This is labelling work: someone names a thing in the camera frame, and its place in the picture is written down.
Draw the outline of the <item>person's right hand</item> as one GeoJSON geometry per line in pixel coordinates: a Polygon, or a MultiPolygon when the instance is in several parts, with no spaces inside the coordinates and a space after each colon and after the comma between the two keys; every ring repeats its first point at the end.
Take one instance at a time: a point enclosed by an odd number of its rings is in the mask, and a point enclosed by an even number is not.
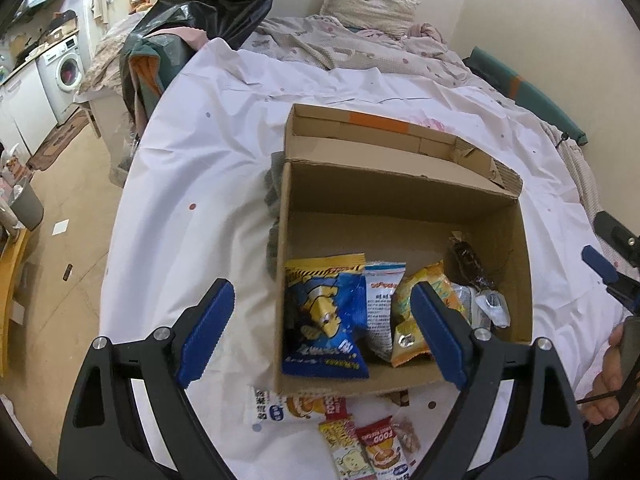
{"type": "Polygon", "coordinates": [[[624,324],[618,324],[608,338],[608,350],[602,361],[602,370],[593,379],[589,396],[601,396],[601,399],[587,402],[582,414],[591,425],[600,425],[606,420],[616,417],[620,404],[616,399],[616,391],[624,383],[622,361],[620,360],[620,343],[624,334],[624,324]]]}

